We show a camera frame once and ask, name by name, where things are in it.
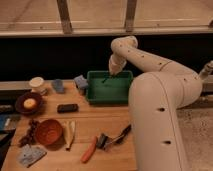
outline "white mug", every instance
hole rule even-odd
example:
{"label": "white mug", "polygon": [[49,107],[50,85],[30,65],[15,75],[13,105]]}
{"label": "white mug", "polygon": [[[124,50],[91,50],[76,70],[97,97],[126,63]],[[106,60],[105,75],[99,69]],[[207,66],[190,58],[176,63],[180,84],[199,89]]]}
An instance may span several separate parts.
{"label": "white mug", "polygon": [[32,88],[32,91],[37,92],[41,95],[45,95],[47,89],[45,88],[45,81],[42,77],[34,77],[30,80],[29,85]]}

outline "orange-handled tool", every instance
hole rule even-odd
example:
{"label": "orange-handled tool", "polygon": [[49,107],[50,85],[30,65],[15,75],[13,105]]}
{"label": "orange-handled tool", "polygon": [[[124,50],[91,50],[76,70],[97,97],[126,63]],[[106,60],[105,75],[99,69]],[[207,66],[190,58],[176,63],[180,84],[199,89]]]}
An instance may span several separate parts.
{"label": "orange-handled tool", "polygon": [[92,155],[93,155],[93,153],[95,152],[95,149],[96,149],[97,141],[98,141],[98,138],[95,136],[92,140],[91,145],[89,146],[89,148],[85,151],[85,153],[81,157],[82,163],[86,163],[92,157]]}

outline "brown bowl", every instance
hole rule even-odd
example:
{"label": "brown bowl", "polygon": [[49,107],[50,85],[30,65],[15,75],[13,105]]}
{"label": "brown bowl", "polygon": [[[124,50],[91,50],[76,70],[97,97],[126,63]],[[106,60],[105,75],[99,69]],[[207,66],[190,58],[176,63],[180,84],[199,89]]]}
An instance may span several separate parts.
{"label": "brown bowl", "polygon": [[[32,106],[32,108],[25,108],[24,107],[24,102],[27,99],[33,99],[35,100],[35,105]],[[39,108],[42,105],[42,96],[39,93],[35,93],[35,92],[27,92],[24,93],[23,95],[21,95],[20,97],[18,97],[18,99],[16,100],[15,103],[15,108],[16,111],[21,113],[21,114],[33,114],[35,112],[37,112],[39,110]]]}
{"label": "brown bowl", "polygon": [[41,122],[35,130],[34,138],[36,142],[47,146],[55,143],[62,135],[63,128],[61,124],[54,119],[48,119]]}

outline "wooden tabletop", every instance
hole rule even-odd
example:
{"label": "wooden tabletop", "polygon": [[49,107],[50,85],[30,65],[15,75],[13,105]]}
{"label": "wooden tabletop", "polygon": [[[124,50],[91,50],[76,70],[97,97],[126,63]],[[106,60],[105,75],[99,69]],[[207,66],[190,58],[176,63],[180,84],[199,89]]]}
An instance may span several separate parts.
{"label": "wooden tabletop", "polygon": [[[11,146],[4,161],[2,171],[125,171],[137,170],[133,146],[133,137],[130,133],[123,144],[110,147],[107,151],[96,149],[94,155],[87,163],[81,163],[83,153],[89,147],[94,136],[99,137],[105,133],[109,137],[119,135],[129,123],[130,117],[128,106],[92,106],[85,96],[81,95],[73,81],[64,81],[65,94],[57,94],[49,82],[45,84],[48,93],[43,96],[44,104],[42,108],[30,117],[22,116]],[[58,114],[59,104],[77,103],[79,111],[66,114]],[[18,141],[26,134],[29,128],[28,122],[33,118],[43,121],[49,118],[57,119],[59,122],[70,120],[76,122],[75,139],[70,151],[65,150],[65,142],[58,141],[51,147],[39,146],[47,151],[47,155],[41,160],[25,168],[17,157],[21,151]]]}

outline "green plastic bin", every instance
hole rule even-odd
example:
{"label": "green plastic bin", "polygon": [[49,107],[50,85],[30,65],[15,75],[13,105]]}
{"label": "green plastic bin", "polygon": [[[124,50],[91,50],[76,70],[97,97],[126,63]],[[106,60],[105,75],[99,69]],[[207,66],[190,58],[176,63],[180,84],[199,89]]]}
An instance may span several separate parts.
{"label": "green plastic bin", "polygon": [[90,104],[127,104],[129,87],[133,80],[131,71],[122,71],[109,77],[109,71],[89,71],[86,99]]}

